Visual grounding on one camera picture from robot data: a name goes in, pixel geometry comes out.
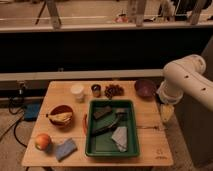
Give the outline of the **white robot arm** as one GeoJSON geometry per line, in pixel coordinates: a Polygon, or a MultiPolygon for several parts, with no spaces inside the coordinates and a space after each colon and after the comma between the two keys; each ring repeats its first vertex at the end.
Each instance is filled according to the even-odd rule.
{"type": "Polygon", "coordinates": [[[156,93],[162,102],[160,115],[168,122],[174,114],[174,106],[186,93],[213,111],[213,81],[203,76],[206,62],[202,56],[188,55],[167,63],[163,68],[164,80],[156,93]]]}

